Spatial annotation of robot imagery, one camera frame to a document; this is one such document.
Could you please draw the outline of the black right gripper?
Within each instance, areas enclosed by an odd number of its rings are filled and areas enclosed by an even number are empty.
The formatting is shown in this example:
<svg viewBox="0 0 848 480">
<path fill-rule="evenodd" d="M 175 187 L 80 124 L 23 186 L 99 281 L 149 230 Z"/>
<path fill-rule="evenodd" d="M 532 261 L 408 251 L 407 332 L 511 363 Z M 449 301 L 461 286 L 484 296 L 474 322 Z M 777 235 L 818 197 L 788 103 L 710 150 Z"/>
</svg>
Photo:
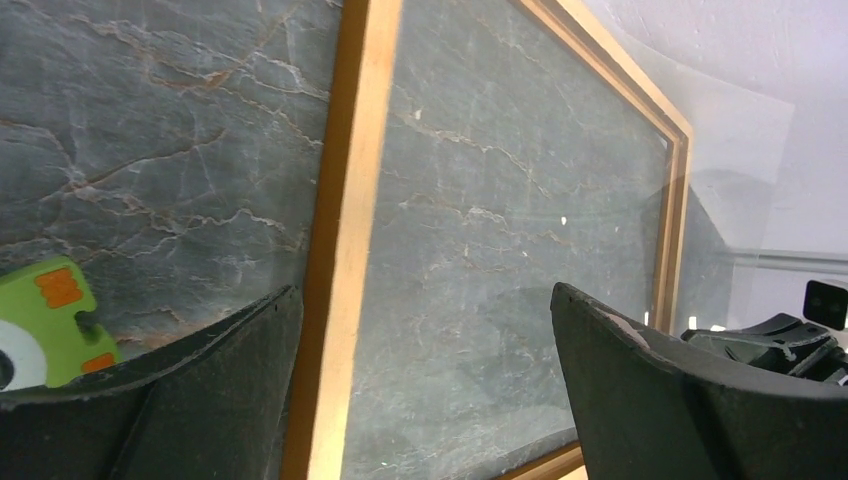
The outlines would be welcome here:
<svg viewBox="0 0 848 480">
<path fill-rule="evenodd" d="M 762 370 L 828 384 L 847 383 L 847 352 L 834 333 L 788 314 L 743 329 L 688 329 L 681 339 Z"/>
</svg>

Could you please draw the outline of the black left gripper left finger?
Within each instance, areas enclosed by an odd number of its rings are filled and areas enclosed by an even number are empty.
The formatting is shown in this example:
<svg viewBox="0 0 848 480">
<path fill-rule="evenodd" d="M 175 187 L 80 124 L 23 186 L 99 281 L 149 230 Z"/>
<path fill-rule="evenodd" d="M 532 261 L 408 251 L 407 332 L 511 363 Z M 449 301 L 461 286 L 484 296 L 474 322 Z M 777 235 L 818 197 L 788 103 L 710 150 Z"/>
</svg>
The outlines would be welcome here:
<svg viewBox="0 0 848 480">
<path fill-rule="evenodd" d="M 159 349 L 1 397 L 5 479 L 269 479 L 303 322 L 285 286 Z"/>
</svg>

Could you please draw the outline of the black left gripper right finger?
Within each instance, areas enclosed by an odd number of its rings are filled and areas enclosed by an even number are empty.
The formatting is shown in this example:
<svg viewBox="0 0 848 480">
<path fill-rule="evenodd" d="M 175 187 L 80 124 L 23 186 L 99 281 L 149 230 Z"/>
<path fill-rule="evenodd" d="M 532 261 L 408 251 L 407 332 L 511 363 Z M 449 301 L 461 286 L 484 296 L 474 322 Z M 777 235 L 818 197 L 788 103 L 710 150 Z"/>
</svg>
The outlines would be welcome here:
<svg viewBox="0 0 848 480">
<path fill-rule="evenodd" d="M 591 478 L 846 477 L 847 383 L 716 356 L 567 283 L 550 310 Z"/>
</svg>

